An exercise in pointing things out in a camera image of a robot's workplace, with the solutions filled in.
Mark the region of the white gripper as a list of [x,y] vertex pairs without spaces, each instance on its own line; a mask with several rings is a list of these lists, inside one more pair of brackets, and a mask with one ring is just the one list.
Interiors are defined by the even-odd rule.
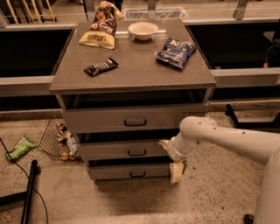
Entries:
[[182,162],[186,161],[186,154],[183,154],[176,148],[174,144],[174,137],[172,137],[170,140],[162,139],[158,142],[158,144],[167,151],[170,159],[174,161],[173,163],[170,163],[170,181],[172,184],[177,184],[183,175],[184,164]]

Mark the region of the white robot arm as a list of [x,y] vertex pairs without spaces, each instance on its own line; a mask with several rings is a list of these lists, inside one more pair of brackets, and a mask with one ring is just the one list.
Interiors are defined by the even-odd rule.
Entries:
[[264,166],[253,224],[280,224],[280,135],[276,133],[221,127],[208,117],[188,116],[179,133],[159,144],[171,159],[171,182],[184,173],[187,154],[202,143],[216,144]]

